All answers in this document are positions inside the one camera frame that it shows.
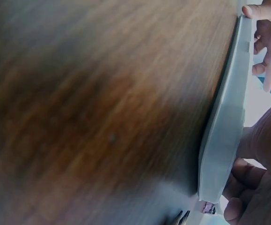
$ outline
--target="finger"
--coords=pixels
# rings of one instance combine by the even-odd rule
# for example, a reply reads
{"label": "finger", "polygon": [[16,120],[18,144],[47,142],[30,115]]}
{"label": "finger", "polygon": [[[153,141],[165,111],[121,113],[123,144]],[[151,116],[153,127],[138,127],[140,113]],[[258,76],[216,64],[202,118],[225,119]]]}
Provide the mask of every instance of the finger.
{"label": "finger", "polygon": [[264,91],[269,92],[271,91],[271,49],[267,50],[262,64],[266,67],[263,89]]}
{"label": "finger", "polygon": [[269,20],[271,19],[271,5],[246,5],[242,7],[243,14],[250,18],[256,20]]}
{"label": "finger", "polygon": [[231,173],[223,190],[223,195],[228,200],[231,200],[232,198],[239,198],[246,189],[247,188],[238,182],[238,180]]}
{"label": "finger", "polygon": [[244,127],[242,137],[237,148],[237,157],[257,160],[256,149],[252,146],[253,127]]}
{"label": "finger", "polygon": [[246,188],[253,190],[259,186],[265,173],[266,170],[253,166],[242,158],[236,159],[232,168],[232,174],[236,180]]}
{"label": "finger", "polygon": [[265,46],[262,42],[262,39],[259,39],[257,40],[255,43],[254,43],[254,55],[257,55],[261,52],[262,49],[264,49]]}
{"label": "finger", "polygon": [[263,74],[265,72],[265,66],[263,65],[263,63],[258,63],[253,65],[252,68],[252,74],[253,75],[260,75]]}
{"label": "finger", "polygon": [[232,198],[225,209],[224,218],[230,225],[237,225],[243,212],[243,202],[239,198]]}
{"label": "finger", "polygon": [[254,34],[254,38],[259,40],[261,37],[260,33],[259,33],[259,30],[256,30],[255,34]]}

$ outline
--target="wood grain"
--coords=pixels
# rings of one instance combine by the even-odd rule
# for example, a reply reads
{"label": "wood grain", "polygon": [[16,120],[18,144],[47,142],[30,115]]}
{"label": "wood grain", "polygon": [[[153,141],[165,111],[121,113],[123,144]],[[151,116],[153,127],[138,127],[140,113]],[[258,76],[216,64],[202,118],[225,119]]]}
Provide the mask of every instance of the wood grain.
{"label": "wood grain", "polygon": [[190,209],[233,2],[0,0],[0,225]]}

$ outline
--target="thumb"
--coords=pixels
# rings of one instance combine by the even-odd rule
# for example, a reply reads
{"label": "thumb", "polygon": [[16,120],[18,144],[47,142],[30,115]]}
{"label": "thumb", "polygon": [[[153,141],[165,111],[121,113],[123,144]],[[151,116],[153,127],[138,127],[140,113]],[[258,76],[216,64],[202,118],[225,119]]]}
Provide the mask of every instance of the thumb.
{"label": "thumb", "polygon": [[246,5],[242,7],[243,14],[256,20],[270,20],[271,19],[271,5]]}
{"label": "thumb", "polygon": [[256,150],[252,147],[253,127],[244,127],[237,149],[237,157],[256,159]]}

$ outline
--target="white plastic object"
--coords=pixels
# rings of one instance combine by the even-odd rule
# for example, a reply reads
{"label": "white plastic object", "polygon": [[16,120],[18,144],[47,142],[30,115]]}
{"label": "white plastic object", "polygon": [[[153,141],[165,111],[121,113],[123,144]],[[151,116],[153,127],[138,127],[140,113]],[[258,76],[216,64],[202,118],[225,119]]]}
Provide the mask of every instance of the white plastic object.
{"label": "white plastic object", "polygon": [[200,153],[198,196],[218,203],[235,160],[244,123],[247,77],[252,72],[252,20],[239,16],[219,92],[207,123]]}

